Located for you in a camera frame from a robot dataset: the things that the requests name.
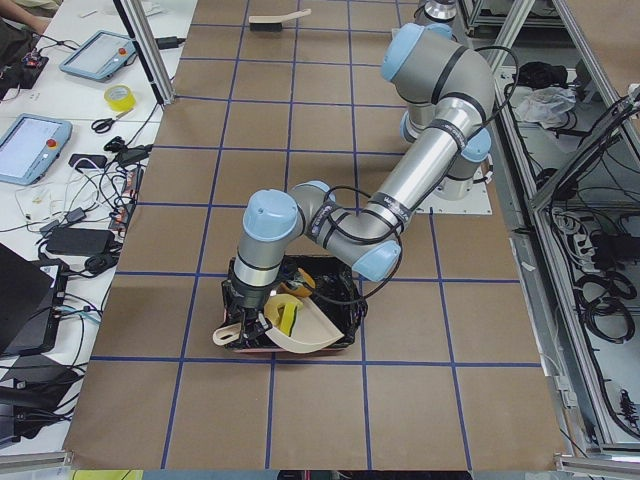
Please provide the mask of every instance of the blue joint cap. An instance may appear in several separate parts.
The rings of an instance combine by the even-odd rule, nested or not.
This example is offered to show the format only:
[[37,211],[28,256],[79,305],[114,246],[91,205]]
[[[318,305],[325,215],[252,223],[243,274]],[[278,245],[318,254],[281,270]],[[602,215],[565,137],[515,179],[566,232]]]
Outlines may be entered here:
[[424,27],[415,23],[407,23],[396,34],[395,38],[384,54],[384,60],[380,67],[380,74],[387,82],[393,80],[396,73],[402,68],[413,51],[420,36],[424,32]]
[[427,25],[425,28],[430,32],[443,36],[447,40],[453,40],[453,28],[449,25],[445,25],[444,23],[432,23]]
[[279,190],[260,190],[251,195],[242,217],[247,235],[260,242],[275,242],[289,235],[298,221],[298,205]]
[[387,276],[399,255],[400,246],[395,241],[388,240],[361,256],[351,268],[368,280],[379,282]]
[[[311,185],[313,187],[319,188],[320,190],[322,190],[325,193],[327,193],[329,190],[331,190],[331,187],[329,187],[329,185],[327,185],[324,182],[321,182],[320,180],[310,180],[308,182],[304,182],[304,183],[301,183],[299,185],[296,185],[296,187],[302,187],[303,185]],[[332,194],[329,195],[329,199],[332,202],[335,202],[336,201],[336,196],[332,193]]]
[[469,140],[461,155],[470,162],[481,163],[491,150],[491,136],[486,128],[480,130]]

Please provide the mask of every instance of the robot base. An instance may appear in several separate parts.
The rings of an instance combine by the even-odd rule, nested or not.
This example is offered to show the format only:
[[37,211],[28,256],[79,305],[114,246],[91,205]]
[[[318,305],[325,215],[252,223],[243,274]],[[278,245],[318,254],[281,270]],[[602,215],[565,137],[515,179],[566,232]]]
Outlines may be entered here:
[[[237,323],[243,323],[243,331],[247,319],[242,319],[242,312],[234,311],[233,290],[231,287],[231,273],[233,272],[232,259],[229,262],[227,280],[222,282],[222,298],[224,301],[224,322],[219,328],[228,327]],[[316,282],[316,289],[324,296],[341,301],[351,301],[359,297],[358,289],[353,281],[352,271],[347,265],[335,257],[310,256],[310,255],[286,255],[284,263],[294,262],[305,270]],[[344,337],[324,350],[341,350],[352,345],[356,339],[356,332],[360,323],[367,314],[366,301],[352,305],[336,305],[323,301],[316,296],[311,297],[314,303],[331,320],[331,322],[344,334]],[[239,353],[280,352],[283,351],[275,345],[266,334],[246,340],[243,336],[233,341],[225,348]]]
[[[482,172],[477,171],[474,179],[481,179]],[[474,183],[469,193],[460,200],[445,200],[435,193],[429,195],[418,207],[416,213],[441,213],[453,215],[491,215],[491,202],[484,182]]]

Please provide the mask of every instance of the roll of tape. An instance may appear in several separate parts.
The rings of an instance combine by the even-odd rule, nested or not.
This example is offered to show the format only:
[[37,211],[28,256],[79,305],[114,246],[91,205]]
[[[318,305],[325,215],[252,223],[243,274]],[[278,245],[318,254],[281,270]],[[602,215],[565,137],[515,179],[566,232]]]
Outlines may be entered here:
[[104,92],[104,99],[112,110],[126,112],[136,104],[136,99],[131,89],[126,85],[115,85]]

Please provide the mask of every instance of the floor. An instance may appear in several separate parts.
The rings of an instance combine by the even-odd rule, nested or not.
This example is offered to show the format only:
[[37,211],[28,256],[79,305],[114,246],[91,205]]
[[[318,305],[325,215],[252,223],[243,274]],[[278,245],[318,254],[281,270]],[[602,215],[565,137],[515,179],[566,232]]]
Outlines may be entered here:
[[[281,33],[247,26],[302,8]],[[562,441],[492,188],[492,216],[414,218],[348,349],[211,342],[254,191],[372,192],[408,148],[378,65],[414,9],[200,0],[66,441],[77,468],[553,468]],[[288,253],[323,252],[299,239]]]

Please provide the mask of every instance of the black cable bundle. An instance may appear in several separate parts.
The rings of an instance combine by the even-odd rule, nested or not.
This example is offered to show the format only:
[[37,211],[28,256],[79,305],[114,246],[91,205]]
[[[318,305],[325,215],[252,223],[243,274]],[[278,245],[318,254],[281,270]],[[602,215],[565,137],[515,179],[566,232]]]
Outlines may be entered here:
[[638,426],[638,410],[636,404],[633,403],[631,397],[629,396],[629,392],[627,390],[620,390],[620,409],[622,410],[622,416],[625,418],[631,428],[634,428],[638,433],[640,433],[640,427]]

